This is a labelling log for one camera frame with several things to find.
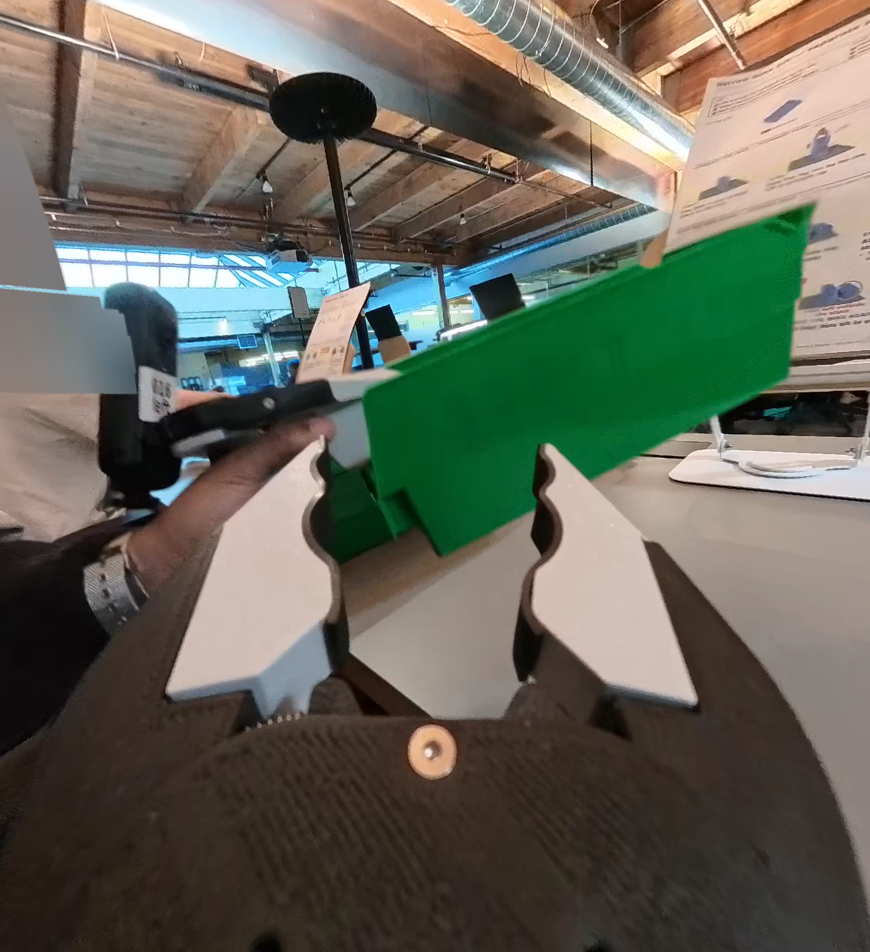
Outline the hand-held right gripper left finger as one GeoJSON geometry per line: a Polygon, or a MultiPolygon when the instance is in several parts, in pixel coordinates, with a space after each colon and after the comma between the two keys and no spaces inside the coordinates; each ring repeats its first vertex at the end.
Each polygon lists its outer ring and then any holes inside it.
{"type": "Polygon", "coordinates": [[[262,721],[305,714],[346,659],[337,564],[318,540],[327,442],[306,447],[221,532],[166,686],[173,702],[246,693],[262,721]]]}

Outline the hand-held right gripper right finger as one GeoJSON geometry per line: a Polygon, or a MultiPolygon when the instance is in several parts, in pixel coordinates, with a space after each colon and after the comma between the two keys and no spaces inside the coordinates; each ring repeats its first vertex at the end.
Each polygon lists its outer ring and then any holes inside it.
{"type": "Polygon", "coordinates": [[[593,708],[633,699],[695,708],[699,699],[647,541],[555,446],[537,449],[531,539],[513,661],[523,683],[593,708]]]}

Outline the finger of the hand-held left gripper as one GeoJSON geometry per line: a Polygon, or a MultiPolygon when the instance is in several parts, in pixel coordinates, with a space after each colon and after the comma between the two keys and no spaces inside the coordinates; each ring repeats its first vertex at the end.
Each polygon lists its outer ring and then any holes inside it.
{"type": "Polygon", "coordinates": [[[333,405],[326,418],[335,427],[328,444],[330,457],[346,470],[364,468],[371,459],[371,445],[363,406],[369,390],[396,378],[398,372],[358,372],[327,378],[333,405]]]}

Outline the green plastic bin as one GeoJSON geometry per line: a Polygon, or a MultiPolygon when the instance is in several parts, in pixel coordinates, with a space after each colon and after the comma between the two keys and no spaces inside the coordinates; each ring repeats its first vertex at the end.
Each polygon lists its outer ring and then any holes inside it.
{"type": "Polygon", "coordinates": [[[813,204],[501,318],[367,391],[370,485],[395,538],[450,554],[534,506],[536,452],[586,478],[783,382],[813,204]]]}
{"type": "Polygon", "coordinates": [[[379,496],[372,464],[346,470],[330,460],[328,499],[332,520],[328,551],[340,565],[418,527],[405,494],[379,496]]]}

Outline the person's left forearm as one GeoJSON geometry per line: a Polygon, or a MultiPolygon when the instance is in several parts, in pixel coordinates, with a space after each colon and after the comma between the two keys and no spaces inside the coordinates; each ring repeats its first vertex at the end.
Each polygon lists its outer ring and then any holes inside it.
{"type": "Polygon", "coordinates": [[[127,530],[115,519],[56,541],[0,542],[0,756],[57,717],[108,646],[83,570],[127,530]]]}

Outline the grey desk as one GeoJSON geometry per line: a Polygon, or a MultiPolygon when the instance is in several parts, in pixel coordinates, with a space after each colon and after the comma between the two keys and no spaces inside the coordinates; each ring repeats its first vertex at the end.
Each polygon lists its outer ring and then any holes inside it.
{"type": "MultiPolygon", "coordinates": [[[[664,546],[769,670],[812,739],[870,896],[870,503],[674,482],[673,445],[595,486],[664,546]]],[[[358,660],[427,713],[496,718],[522,579],[525,516],[438,557],[412,531],[342,569],[358,660]]]]}

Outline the person's left hand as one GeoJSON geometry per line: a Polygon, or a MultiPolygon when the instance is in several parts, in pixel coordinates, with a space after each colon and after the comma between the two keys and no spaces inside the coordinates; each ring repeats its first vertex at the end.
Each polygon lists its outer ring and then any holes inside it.
{"type": "Polygon", "coordinates": [[[171,580],[306,447],[335,434],[333,422],[319,416],[280,423],[212,464],[171,506],[142,529],[134,530],[126,553],[146,594],[154,595],[171,580]]]}

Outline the person's white shirt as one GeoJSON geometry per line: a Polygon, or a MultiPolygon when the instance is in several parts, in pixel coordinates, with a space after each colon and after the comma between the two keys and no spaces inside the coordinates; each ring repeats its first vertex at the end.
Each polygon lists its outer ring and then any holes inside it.
{"type": "Polygon", "coordinates": [[[0,512],[52,541],[102,522],[98,394],[0,391],[0,512]]]}

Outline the grey wristwatch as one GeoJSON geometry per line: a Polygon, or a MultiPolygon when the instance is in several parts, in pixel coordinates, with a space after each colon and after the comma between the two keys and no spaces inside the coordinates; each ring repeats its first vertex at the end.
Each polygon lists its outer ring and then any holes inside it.
{"type": "Polygon", "coordinates": [[[108,541],[83,570],[85,600],[109,636],[136,618],[149,599],[130,557],[130,539],[125,532],[108,541]]]}

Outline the white ceiling projector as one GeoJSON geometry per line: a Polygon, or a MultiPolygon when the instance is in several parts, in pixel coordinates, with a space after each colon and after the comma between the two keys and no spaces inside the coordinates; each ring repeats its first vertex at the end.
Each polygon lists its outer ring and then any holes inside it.
{"type": "Polygon", "coordinates": [[[310,252],[283,233],[268,233],[264,236],[263,259],[265,272],[284,281],[313,269],[310,252]]]}

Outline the black disc floor lamp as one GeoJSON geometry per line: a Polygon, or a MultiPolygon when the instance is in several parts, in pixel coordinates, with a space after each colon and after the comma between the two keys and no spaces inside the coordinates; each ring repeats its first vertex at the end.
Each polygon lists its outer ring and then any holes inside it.
{"type": "MultiPolygon", "coordinates": [[[[322,144],[348,290],[363,284],[358,279],[338,143],[370,130],[377,116],[373,93],[360,80],[342,74],[304,74],[286,80],[271,93],[270,114],[275,126],[287,138],[310,145],[322,144]]],[[[364,315],[366,304],[367,301],[352,334],[357,339],[356,351],[364,370],[374,367],[364,315]]]]}

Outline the printed instruction sheet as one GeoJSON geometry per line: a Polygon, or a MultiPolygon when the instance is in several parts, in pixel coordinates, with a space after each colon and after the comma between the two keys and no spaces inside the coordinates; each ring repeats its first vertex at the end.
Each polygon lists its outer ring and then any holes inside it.
{"type": "Polygon", "coordinates": [[[808,204],[793,354],[870,355],[870,13],[710,83],[666,250],[808,204]]]}

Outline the silver ribbed duct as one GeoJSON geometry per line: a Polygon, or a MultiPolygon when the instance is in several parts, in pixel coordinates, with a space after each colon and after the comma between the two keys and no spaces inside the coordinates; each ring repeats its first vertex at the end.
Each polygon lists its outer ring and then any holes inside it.
{"type": "Polygon", "coordinates": [[[451,1],[450,6],[680,161],[687,160],[694,136],[690,124],[631,69],[589,41],[556,4],[451,1]]]}

